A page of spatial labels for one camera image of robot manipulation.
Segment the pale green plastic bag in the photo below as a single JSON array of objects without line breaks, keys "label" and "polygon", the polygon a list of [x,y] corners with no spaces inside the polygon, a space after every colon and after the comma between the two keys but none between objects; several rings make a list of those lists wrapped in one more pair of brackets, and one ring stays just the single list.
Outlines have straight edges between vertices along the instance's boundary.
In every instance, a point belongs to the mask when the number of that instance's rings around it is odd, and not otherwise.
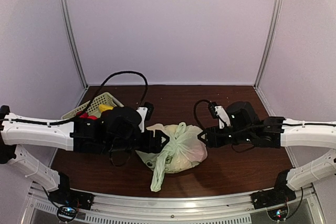
[{"label": "pale green plastic bag", "polygon": [[197,136],[202,132],[195,125],[155,124],[147,127],[150,131],[162,131],[170,140],[158,154],[136,151],[142,162],[153,171],[150,190],[161,190],[165,174],[176,174],[196,167],[207,158],[205,144]]}]

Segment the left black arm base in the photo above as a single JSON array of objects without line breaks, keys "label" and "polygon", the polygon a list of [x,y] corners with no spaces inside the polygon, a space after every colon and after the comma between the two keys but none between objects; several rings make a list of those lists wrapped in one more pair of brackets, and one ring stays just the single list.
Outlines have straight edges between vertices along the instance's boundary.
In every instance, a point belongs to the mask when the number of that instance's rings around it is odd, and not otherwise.
[{"label": "left black arm base", "polygon": [[50,191],[48,198],[55,203],[90,210],[94,195],[70,188],[70,180],[64,173],[58,173],[59,183],[55,191]]}]

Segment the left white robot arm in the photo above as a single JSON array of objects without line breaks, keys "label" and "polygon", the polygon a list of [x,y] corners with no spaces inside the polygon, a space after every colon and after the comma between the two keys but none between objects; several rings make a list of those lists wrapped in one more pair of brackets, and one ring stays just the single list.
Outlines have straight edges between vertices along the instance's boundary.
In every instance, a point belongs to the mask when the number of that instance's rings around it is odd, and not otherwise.
[{"label": "left white robot arm", "polygon": [[29,154],[24,145],[47,146],[75,153],[110,154],[138,150],[159,153],[170,138],[161,130],[147,130],[152,108],[148,104],[137,110],[122,106],[106,110],[93,119],[83,112],[62,121],[24,118],[1,107],[1,164],[16,167],[26,177],[39,183],[64,205],[76,197],[70,190],[68,176],[47,168]]}]

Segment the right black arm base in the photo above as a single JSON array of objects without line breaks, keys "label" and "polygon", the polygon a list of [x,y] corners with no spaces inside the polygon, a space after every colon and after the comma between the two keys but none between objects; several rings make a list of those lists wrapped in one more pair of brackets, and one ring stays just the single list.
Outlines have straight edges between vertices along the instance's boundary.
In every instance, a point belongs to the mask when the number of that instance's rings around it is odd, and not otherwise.
[{"label": "right black arm base", "polygon": [[296,199],[295,191],[287,186],[289,171],[287,169],[278,174],[273,189],[260,190],[250,195],[254,209],[281,205]]}]

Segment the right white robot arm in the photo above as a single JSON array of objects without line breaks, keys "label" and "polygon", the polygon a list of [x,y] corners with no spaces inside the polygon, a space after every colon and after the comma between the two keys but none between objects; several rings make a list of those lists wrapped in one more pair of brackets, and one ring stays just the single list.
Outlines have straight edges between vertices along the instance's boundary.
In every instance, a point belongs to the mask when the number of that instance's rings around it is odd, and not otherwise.
[{"label": "right white robot arm", "polygon": [[335,123],[307,122],[269,116],[260,120],[249,102],[238,101],[224,108],[206,100],[212,118],[218,126],[201,127],[197,138],[206,147],[251,144],[253,148],[307,146],[328,148],[321,157],[297,168],[279,173],[275,188],[269,192],[272,203],[279,204],[307,184],[335,174]]}]

